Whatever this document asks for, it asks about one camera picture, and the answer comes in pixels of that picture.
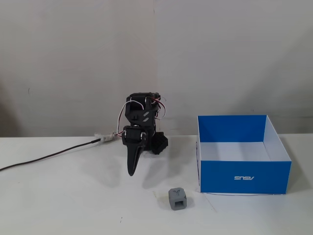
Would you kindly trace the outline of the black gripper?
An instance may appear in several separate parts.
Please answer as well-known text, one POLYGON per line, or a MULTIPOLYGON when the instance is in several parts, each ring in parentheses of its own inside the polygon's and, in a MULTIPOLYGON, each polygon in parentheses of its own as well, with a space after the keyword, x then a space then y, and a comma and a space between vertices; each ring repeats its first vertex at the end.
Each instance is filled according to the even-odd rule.
POLYGON ((147 149, 148 132, 141 126, 125 126, 122 133, 122 142, 128 151, 128 174, 133 176, 141 153, 147 149))

